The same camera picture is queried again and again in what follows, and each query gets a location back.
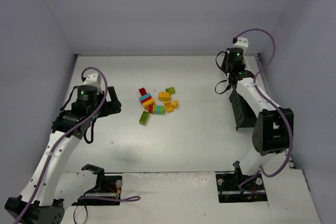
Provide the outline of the lime green long lego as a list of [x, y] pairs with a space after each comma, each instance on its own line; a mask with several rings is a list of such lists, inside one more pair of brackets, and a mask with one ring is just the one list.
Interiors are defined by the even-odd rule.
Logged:
[[149, 116], [150, 116], [150, 113], [148, 111], [143, 111], [142, 114], [141, 114], [141, 117], [139, 119], [139, 123], [141, 125], [146, 125]]

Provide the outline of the red curved lego brick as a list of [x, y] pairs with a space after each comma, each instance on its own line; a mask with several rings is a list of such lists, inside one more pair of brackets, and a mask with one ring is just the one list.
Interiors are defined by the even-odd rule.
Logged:
[[147, 94], [147, 91], [146, 91], [145, 88], [140, 88], [140, 89], [139, 89], [139, 93], [140, 93], [141, 96], [144, 96], [144, 95]]

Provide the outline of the red green blue lego stack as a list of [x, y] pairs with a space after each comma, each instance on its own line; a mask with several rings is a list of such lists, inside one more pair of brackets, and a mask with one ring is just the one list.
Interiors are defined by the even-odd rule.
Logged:
[[148, 112], [151, 114], [164, 114], [165, 107], [162, 105], [149, 105]]

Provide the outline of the large yellow lego brick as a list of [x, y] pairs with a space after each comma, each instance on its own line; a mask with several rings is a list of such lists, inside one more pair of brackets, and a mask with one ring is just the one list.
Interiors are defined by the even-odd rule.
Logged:
[[171, 100], [171, 94], [169, 92], [160, 92], [158, 95], [159, 101], [170, 101]]

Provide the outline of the small green lego brick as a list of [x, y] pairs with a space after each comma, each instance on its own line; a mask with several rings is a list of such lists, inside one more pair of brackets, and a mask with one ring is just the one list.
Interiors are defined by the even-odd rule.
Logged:
[[175, 89], [173, 87], [169, 87], [165, 89], [166, 92], [170, 93], [170, 94], [174, 94], [175, 93]]

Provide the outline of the small yellow lego brick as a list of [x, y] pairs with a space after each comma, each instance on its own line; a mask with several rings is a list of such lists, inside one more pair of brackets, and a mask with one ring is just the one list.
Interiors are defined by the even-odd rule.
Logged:
[[172, 107], [173, 107], [174, 109], [176, 109], [176, 108], [178, 107], [178, 105], [179, 105], [178, 101], [177, 101], [177, 100], [174, 100], [173, 103], [172, 103]]

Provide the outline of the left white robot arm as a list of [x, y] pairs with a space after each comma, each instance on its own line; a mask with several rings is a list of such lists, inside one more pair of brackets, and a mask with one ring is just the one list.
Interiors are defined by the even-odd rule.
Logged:
[[81, 196], [104, 187], [104, 169], [91, 164], [82, 167], [67, 185], [57, 185], [69, 157], [96, 120], [120, 112], [113, 86], [105, 91], [96, 84], [77, 87], [71, 109], [61, 111], [53, 122], [47, 148], [32, 178], [19, 196], [8, 198], [5, 204], [15, 223], [61, 223], [65, 211]]

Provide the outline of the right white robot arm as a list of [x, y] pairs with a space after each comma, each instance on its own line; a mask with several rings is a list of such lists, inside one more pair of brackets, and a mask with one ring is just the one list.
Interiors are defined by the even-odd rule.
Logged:
[[229, 100], [234, 111], [236, 127], [253, 128], [253, 147], [238, 162], [245, 176], [263, 171], [263, 166], [279, 153], [293, 149], [293, 111], [282, 108], [270, 99], [257, 83], [255, 75], [246, 69], [241, 48], [228, 48], [222, 64], [227, 75]]

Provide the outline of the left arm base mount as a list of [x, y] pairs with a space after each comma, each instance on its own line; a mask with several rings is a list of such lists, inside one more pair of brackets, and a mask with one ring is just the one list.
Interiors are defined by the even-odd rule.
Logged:
[[[122, 175], [102, 174], [104, 169], [95, 165], [87, 164], [81, 168], [82, 171], [88, 170], [96, 175], [96, 185], [84, 193], [85, 197], [101, 197], [106, 199], [120, 199], [121, 187], [116, 185], [117, 181], [122, 182]], [[72, 206], [119, 206], [116, 201], [106, 201], [100, 199], [77, 200]]]

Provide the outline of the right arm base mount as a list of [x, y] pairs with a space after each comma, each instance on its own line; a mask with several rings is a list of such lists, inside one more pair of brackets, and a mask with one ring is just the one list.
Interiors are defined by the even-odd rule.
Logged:
[[238, 173], [216, 173], [219, 203], [267, 202], [262, 175], [241, 176]]

